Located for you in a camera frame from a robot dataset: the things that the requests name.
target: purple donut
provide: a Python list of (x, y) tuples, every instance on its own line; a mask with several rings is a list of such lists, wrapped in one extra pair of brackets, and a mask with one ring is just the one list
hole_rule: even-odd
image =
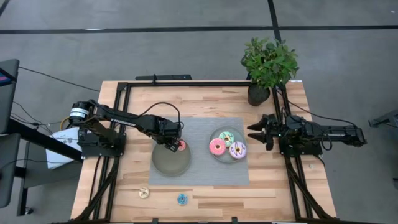
[(229, 147), (229, 153), (235, 159), (242, 159), (246, 156), (247, 152), (246, 146), (241, 142), (234, 142), (231, 147)]

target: pink donut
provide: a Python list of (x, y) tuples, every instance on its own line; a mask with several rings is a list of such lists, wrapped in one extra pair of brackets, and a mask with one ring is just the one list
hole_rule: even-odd
[(241, 142), (234, 142), (231, 147), (229, 147), (229, 153), (235, 159), (242, 159), (247, 151), (246, 146)]
[(181, 146), (178, 147), (179, 151), (182, 151), (187, 147), (184, 140), (180, 140), (180, 144), (181, 144)]
[(210, 142), (209, 149), (214, 155), (220, 156), (226, 151), (225, 141), (219, 138), (213, 139)]

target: blue toy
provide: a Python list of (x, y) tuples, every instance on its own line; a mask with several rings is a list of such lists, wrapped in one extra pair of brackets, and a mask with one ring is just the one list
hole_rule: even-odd
[(180, 194), (177, 197), (177, 202), (179, 205), (186, 205), (188, 203), (188, 197), (185, 194)]

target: green plant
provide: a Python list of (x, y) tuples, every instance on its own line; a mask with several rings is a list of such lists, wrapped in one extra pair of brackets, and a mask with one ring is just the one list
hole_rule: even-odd
[(241, 64), (251, 75), (251, 80), (264, 88), (273, 87), (296, 76), (297, 67), (295, 50), (289, 50), (285, 40), (277, 44), (268, 41), (268, 38), (258, 41), (252, 38), (246, 43), (247, 49)]

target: clear plate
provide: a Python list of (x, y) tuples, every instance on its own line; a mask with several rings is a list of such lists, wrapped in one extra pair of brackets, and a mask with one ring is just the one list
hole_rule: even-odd
[[(247, 146), (246, 141), (244, 140), (243, 134), (237, 130), (236, 128), (230, 127), (230, 126), (223, 126), (218, 128), (216, 131), (213, 132), (213, 134), (211, 134), (210, 136), (210, 140), (209, 140), (209, 144), (211, 142), (211, 140), (218, 138), (218, 136), (223, 132), (223, 131), (229, 131), (234, 135), (235, 141), (240, 141), (243, 142), (243, 144), (245, 146)], [(209, 149), (209, 153), (216, 159), (218, 159), (221, 162), (226, 162), (226, 163), (232, 163), (232, 162), (236, 162), (239, 159), (235, 159), (231, 156), (231, 154), (229, 153), (229, 148), (227, 148), (227, 150), (224, 152), (224, 154), (220, 155), (220, 156), (216, 156), (213, 153), (210, 152)]]

